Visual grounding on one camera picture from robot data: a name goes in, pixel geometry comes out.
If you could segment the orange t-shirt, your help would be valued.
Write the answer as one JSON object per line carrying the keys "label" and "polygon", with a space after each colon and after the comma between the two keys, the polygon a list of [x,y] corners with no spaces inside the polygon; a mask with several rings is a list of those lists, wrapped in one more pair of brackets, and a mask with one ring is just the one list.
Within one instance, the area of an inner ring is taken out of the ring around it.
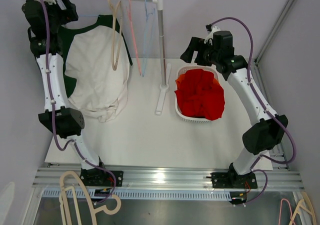
{"label": "orange t-shirt", "polygon": [[185,80],[185,73],[182,73],[178,76],[178,78],[175,80],[176,83],[176,89],[177,90],[183,90],[184,89],[184,80]]}

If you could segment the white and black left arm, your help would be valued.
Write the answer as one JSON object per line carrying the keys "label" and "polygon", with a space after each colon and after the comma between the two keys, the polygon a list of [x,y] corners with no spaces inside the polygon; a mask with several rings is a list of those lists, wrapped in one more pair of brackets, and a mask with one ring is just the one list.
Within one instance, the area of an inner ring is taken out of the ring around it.
{"label": "white and black left arm", "polygon": [[56,0],[26,0],[22,11],[30,27],[27,30],[30,50],[41,73],[44,88],[44,112],[38,119],[53,134],[59,151],[72,146],[81,162],[82,171],[90,173],[97,186],[107,182],[108,173],[100,157],[87,144],[82,131],[83,114],[71,107],[64,81],[62,44],[58,36],[61,25],[78,20],[76,6],[62,0],[61,9]]}

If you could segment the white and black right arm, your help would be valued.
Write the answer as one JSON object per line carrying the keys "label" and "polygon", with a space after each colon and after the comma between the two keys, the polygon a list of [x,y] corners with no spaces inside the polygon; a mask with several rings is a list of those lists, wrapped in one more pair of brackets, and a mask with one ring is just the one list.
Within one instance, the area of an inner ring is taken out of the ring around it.
{"label": "white and black right arm", "polygon": [[192,37],[180,58],[186,63],[195,62],[200,66],[215,65],[216,71],[235,90],[248,114],[251,127],[242,135],[244,149],[230,164],[227,175],[232,187],[240,187],[259,157],[281,142],[288,119],[285,115],[278,115],[267,104],[246,59],[235,54],[230,31],[212,32],[208,39]]}

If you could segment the pink plastic hanger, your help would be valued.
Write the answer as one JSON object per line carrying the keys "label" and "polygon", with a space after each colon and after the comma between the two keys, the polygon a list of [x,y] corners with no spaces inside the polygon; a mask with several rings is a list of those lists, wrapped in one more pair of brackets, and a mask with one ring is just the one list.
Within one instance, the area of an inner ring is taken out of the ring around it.
{"label": "pink plastic hanger", "polygon": [[133,20],[132,20],[132,3],[131,3],[131,0],[128,0],[127,16],[128,16],[129,24],[130,24],[130,32],[131,32],[132,44],[133,44],[133,48],[134,48],[134,53],[135,53],[135,58],[136,58],[136,62],[137,62],[138,72],[139,72],[139,75],[141,76],[142,75],[142,67],[141,67],[141,62],[140,62],[140,59],[139,59],[138,47],[137,47],[136,36],[135,36]]}

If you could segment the red t-shirt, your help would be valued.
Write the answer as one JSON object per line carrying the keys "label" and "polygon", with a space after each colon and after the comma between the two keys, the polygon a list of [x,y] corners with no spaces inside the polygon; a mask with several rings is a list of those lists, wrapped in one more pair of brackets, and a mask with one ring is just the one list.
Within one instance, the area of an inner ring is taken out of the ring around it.
{"label": "red t-shirt", "polygon": [[224,89],[213,73],[202,69],[188,70],[183,82],[183,90],[174,91],[183,115],[203,115],[211,121],[222,118],[226,103]]}

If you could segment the beige wooden hanger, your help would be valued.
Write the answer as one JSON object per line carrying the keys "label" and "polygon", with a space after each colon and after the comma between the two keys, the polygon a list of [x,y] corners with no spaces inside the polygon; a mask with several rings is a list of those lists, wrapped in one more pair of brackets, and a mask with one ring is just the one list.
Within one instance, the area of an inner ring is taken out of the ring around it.
{"label": "beige wooden hanger", "polygon": [[[123,25],[123,10],[122,1],[119,0],[116,5],[111,0],[107,0],[109,8],[112,12],[112,43],[111,43],[111,66],[114,71],[118,68],[121,39],[122,39],[122,25]],[[117,30],[117,16],[119,14],[119,26]]]}

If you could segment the black t-shirt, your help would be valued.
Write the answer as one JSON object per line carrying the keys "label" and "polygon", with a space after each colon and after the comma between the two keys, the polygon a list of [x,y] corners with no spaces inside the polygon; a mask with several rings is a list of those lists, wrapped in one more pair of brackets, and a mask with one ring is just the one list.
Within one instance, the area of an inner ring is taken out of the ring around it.
{"label": "black t-shirt", "polygon": [[204,115],[195,115],[195,116],[193,116],[193,118],[205,119],[206,117]]}

